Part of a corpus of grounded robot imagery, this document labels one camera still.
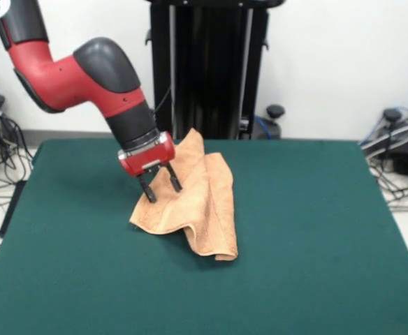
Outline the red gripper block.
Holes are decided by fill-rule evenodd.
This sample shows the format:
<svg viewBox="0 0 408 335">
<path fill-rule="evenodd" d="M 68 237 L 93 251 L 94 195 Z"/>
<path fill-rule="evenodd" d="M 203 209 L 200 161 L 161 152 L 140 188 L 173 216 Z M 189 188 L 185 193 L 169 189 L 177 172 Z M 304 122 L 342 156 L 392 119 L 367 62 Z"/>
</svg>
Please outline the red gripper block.
<svg viewBox="0 0 408 335">
<path fill-rule="evenodd" d="M 144 147 L 133 151 L 120 149 L 117 153 L 118 159 L 124 170 L 132 177 L 137 177 L 139 184 L 150 203 L 156 203 L 156 195 L 149 184 L 145 181 L 146 170 L 157 165 L 166 164 L 165 167 L 170 174 L 170 182 L 176 192 L 182 190 L 179 179 L 169 163 L 175 157 L 175 145 L 170 134 L 166 131 L 160 133 L 158 138 Z"/>
</svg>

